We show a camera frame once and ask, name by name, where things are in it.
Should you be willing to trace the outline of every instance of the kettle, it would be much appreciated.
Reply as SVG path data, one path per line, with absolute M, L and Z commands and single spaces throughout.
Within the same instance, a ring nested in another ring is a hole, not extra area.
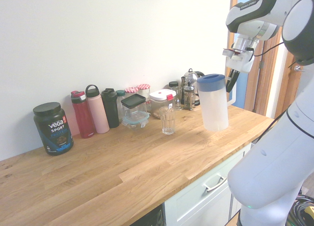
M 182 95 L 181 95 L 181 104 L 184 104 L 184 86 L 193 85 L 194 86 L 194 94 L 195 94 L 195 106 L 200 105 L 200 99 L 198 98 L 197 91 L 197 79 L 201 76 L 204 76 L 202 72 L 194 72 L 191 68 L 181 77 L 181 87 L 182 87 Z

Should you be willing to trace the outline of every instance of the black water bottle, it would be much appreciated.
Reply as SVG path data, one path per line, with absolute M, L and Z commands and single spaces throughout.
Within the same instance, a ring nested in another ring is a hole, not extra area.
M 120 124 L 118 116 L 117 98 L 118 95 L 116 92 L 114 92 L 114 89 L 105 89 L 104 91 L 102 91 L 102 100 L 110 128 L 116 128 Z

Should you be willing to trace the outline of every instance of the blue lid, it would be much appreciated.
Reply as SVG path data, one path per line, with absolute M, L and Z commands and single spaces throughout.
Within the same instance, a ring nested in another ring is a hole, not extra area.
M 226 87 L 225 76 L 209 74 L 197 79 L 197 89 L 203 92 L 217 91 Z

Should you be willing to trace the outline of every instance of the pink water bottle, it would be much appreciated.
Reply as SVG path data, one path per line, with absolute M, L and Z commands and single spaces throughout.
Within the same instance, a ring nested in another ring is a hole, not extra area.
M 71 101 L 75 111 L 75 117 L 78 123 L 78 129 L 83 139 L 90 138 L 94 135 L 94 124 L 92 116 L 88 110 L 86 95 L 84 91 L 72 91 Z
M 103 134 L 109 131 L 109 124 L 103 105 L 102 97 L 100 96 L 99 90 L 96 85 L 89 85 L 85 90 L 87 96 L 87 102 L 92 114 L 92 118 L 95 124 L 97 133 Z

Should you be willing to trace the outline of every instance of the white cabinet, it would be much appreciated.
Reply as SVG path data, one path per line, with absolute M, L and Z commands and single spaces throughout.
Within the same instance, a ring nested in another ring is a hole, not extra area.
M 249 151 L 251 144 L 165 201 L 167 226 L 224 226 L 241 205 L 226 180 L 231 168 Z

